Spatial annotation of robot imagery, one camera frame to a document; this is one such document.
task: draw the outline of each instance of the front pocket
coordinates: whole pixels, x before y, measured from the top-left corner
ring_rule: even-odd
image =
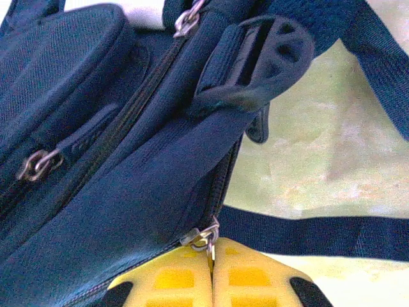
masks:
[[[121,9],[100,5],[48,17],[3,38],[0,50],[0,192],[36,148],[47,150],[104,106],[98,97],[121,71],[135,35]]]

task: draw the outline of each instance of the plastic buckle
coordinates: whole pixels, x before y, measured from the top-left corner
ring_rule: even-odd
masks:
[[[263,144],[268,139],[268,113],[270,111],[270,104],[264,106],[257,114],[256,118],[250,123],[245,130],[246,135],[253,142]]]
[[[259,111],[295,84],[313,60],[313,40],[294,20],[269,15],[239,26],[245,36],[226,81],[196,93],[195,105],[212,100],[243,111]]]

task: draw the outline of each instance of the yellow object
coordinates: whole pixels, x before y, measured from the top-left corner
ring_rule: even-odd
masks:
[[[302,307],[289,279],[311,279],[226,238],[215,245],[213,285],[206,252],[180,247],[116,278],[133,283],[123,307]]]
[[[213,307],[302,307],[289,279],[310,277],[226,238],[215,247]]]
[[[119,277],[114,288],[134,284],[123,307],[212,307],[212,279],[206,253],[176,248]]]

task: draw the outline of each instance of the metal zipper pull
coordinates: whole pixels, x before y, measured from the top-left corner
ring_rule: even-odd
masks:
[[[45,150],[39,150],[24,160],[20,171],[17,173],[17,180],[26,180],[30,182],[38,181],[50,171],[58,168],[64,161],[60,157],[55,159],[56,154]]]
[[[206,0],[198,0],[190,10],[184,11],[174,23],[176,29],[174,38],[187,36],[193,29],[197,28],[199,24],[200,14],[199,10],[202,8]]]
[[[53,151],[39,150],[30,155],[17,173],[17,180],[36,182],[60,167],[64,160],[76,161],[102,133],[118,109],[115,103],[103,107],[77,131],[60,141]]]
[[[213,266],[215,263],[215,243],[219,238],[219,221],[213,216],[211,225],[200,231],[193,228],[183,238],[180,239],[182,246],[190,246],[195,251],[206,250],[210,274],[213,277]]]

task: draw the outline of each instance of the navy strap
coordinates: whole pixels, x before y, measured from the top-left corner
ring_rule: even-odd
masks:
[[[371,7],[363,2],[355,23],[341,37],[359,63],[384,110],[409,141],[409,57]]]
[[[265,253],[409,261],[409,220],[385,217],[281,219],[225,206],[220,236]]]
[[[342,37],[384,110],[409,140],[409,57],[363,2]],[[320,217],[290,220],[224,207],[221,235],[267,253],[356,256],[409,261],[409,220]]]

